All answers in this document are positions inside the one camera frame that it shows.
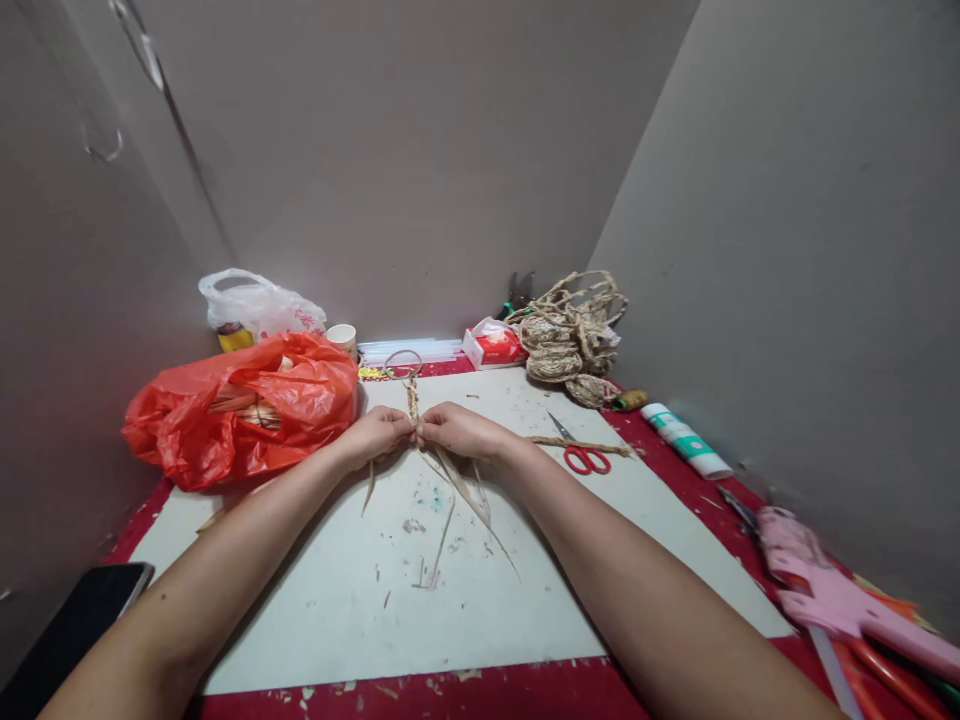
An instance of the white work surface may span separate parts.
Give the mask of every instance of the white work surface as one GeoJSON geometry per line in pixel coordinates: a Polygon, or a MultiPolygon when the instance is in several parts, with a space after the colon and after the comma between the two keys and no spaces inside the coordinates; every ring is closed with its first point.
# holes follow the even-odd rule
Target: white work surface
{"type": "MultiPolygon", "coordinates": [[[[366,407],[407,409],[399,382],[362,387],[366,407]]],[[[622,443],[598,412],[562,392],[546,396],[522,368],[424,378],[418,389],[421,411],[451,400],[521,435],[556,436],[549,409],[580,440],[622,443]]],[[[562,462],[560,448],[547,452],[562,462]]],[[[608,457],[609,475],[574,477],[683,560],[766,637],[792,633],[740,564],[641,459],[608,457]]],[[[365,482],[350,486],[313,529],[211,674],[205,694],[605,654],[540,538],[498,490],[486,488],[493,528],[522,582],[458,500],[439,580],[429,590],[411,585],[421,561],[429,579],[453,487],[405,452],[378,474],[361,518],[365,492],[365,482]]],[[[159,575],[220,505],[218,497],[174,490],[132,559],[153,563],[159,575]]]]}

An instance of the white cylindrical container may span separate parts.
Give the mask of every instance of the white cylindrical container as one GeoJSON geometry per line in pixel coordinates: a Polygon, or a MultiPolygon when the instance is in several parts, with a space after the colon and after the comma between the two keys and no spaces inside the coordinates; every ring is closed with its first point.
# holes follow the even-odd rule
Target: white cylindrical container
{"type": "Polygon", "coordinates": [[[642,408],[640,414],[704,480],[723,480],[733,477],[730,466],[689,425],[680,422],[680,419],[670,412],[666,405],[651,403],[642,408]]]}
{"type": "Polygon", "coordinates": [[[353,325],[334,325],[323,336],[357,361],[357,329],[353,325]]]}

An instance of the plastic bag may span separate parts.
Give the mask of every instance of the plastic bag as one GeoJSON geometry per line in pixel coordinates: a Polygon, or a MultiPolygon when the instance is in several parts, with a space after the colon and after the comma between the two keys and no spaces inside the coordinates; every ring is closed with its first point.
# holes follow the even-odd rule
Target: plastic bag
{"type": "Polygon", "coordinates": [[[322,337],[326,330],[323,308],[262,275],[230,268],[201,278],[198,287],[207,299],[207,322],[214,330],[238,322],[250,331],[254,342],[281,332],[309,332],[322,337]],[[232,278],[253,282],[217,289],[218,283],[232,278]]]}
{"type": "Polygon", "coordinates": [[[283,333],[246,350],[164,370],[127,408],[123,435],[141,460],[197,491],[294,465],[338,438],[356,417],[357,364],[322,338],[283,333]],[[278,372],[284,359],[292,367],[278,372]],[[246,388],[280,416],[273,431],[236,412],[211,414],[246,388]]]}

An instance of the red plastic bag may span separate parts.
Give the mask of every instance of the red plastic bag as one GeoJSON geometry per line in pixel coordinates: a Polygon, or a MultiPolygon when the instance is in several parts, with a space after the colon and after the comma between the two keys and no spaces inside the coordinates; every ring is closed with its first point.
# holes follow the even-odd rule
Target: red plastic bag
{"type": "Polygon", "coordinates": [[[347,353],[314,335],[281,333],[164,370],[130,403],[123,435],[134,455],[162,467],[181,490],[204,490],[295,465],[332,442],[354,420],[356,389],[357,364],[347,353]],[[293,367],[277,372],[284,357],[293,367]],[[229,385],[272,404],[280,429],[235,412],[210,414],[229,385]]]}

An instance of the hand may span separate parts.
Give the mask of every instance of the hand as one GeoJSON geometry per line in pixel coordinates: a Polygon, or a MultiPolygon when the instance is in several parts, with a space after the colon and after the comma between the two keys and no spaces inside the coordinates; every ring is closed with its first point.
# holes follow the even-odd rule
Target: hand
{"type": "Polygon", "coordinates": [[[421,417],[421,437],[457,455],[492,460],[520,438],[472,410],[446,402],[430,408],[421,417]]]}
{"type": "Polygon", "coordinates": [[[333,444],[343,453],[350,470],[359,470],[370,460],[382,460],[413,432],[413,423],[400,410],[377,405],[357,420],[333,444]]]}

